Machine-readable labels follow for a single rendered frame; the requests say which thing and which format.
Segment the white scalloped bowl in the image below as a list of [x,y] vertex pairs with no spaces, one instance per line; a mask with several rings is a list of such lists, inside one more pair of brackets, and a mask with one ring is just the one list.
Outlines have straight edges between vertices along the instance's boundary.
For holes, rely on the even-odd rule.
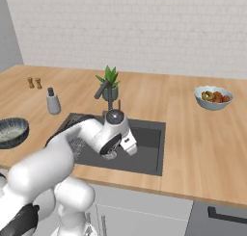
[[[227,96],[229,100],[227,102],[210,102],[207,100],[203,100],[203,92],[220,92],[223,96]],[[233,101],[233,94],[230,91],[216,86],[200,86],[194,90],[194,95],[198,104],[201,107],[210,111],[218,111],[224,109],[228,104],[230,104]]]

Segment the dark patterned bowl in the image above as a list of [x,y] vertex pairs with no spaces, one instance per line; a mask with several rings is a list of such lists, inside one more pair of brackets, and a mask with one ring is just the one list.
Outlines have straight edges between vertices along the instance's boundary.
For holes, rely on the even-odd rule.
[[22,144],[29,135],[29,122],[25,118],[0,119],[0,149]]

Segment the white false drawer front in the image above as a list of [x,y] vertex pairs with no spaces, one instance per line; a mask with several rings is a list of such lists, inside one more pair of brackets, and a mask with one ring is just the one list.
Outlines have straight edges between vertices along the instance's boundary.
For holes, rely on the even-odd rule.
[[187,221],[193,201],[93,184],[96,204]]

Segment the dark grey sink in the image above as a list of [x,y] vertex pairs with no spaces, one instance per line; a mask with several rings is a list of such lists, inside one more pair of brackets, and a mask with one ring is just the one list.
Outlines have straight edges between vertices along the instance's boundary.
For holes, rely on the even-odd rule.
[[[76,137],[85,142],[78,159],[75,159],[76,164],[162,175],[165,122],[128,119],[124,114],[120,124],[110,124],[100,116],[70,115],[82,117],[80,122],[72,125],[80,127]],[[59,128],[53,137],[72,126],[65,130]],[[124,143],[128,140],[137,142],[137,152],[132,156],[124,151]]]

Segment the white cupboard door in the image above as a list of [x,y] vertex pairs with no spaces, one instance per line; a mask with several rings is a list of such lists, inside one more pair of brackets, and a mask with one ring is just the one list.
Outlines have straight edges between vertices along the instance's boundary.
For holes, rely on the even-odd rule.
[[98,218],[105,215],[107,236],[185,236],[188,221],[106,205],[97,205]]

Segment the red and green fruit pieces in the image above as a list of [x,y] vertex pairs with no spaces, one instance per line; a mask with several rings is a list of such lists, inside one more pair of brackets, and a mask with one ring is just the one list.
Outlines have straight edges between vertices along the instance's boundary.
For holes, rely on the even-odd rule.
[[220,92],[202,92],[202,100],[213,102],[213,103],[225,103],[229,102],[231,99],[228,95],[223,95]]

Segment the grey dishwasher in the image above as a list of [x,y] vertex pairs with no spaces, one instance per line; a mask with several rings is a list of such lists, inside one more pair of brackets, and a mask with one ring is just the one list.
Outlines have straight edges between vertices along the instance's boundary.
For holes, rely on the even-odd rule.
[[247,219],[247,208],[194,201],[185,236],[247,236],[247,224],[212,219],[208,206],[215,207],[219,214]]

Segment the dark grey tap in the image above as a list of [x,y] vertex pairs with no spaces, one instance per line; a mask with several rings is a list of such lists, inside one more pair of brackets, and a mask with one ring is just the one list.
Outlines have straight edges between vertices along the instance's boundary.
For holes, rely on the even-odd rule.
[[108,110],[102,112],[103,118],[110,124],[120,124],[124,120],[124,112],[121,108],[114,109],[113,102],[118,98],[117,93],[113,93],[112,84],[105,80],[95,94],[95,99],[103,97],[108,102]]

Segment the green plant in grey pot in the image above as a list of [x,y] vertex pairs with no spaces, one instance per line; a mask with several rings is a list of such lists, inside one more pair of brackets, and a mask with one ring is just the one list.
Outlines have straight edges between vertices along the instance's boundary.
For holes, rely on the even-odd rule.
[[111,69],[109,66],[105,68],[105,74],[104,77],[96,76],[96,78],[99,80],[101,84],[103,84],[106,80],[108,80],[111,84],[112,89],[112,100],[115,101],[119,96],[119,88],[118,84],[119,81],[118,78],[118,72],[115,68]]

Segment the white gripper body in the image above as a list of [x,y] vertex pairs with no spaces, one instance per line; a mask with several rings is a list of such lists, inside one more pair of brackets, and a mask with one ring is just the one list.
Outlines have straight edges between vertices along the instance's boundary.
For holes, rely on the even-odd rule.
[[128,140],[123,144],[123,149],[129,156],[132,156],[137,152],[137,142]]

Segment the grey soap dispenser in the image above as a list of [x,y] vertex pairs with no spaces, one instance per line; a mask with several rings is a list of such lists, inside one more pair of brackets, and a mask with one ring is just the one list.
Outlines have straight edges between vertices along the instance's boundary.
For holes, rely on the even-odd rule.
[[47,109],[51,115],[58,115],[61,112],[61,104],[58,95],[52,88],[47,89],[46,97]]

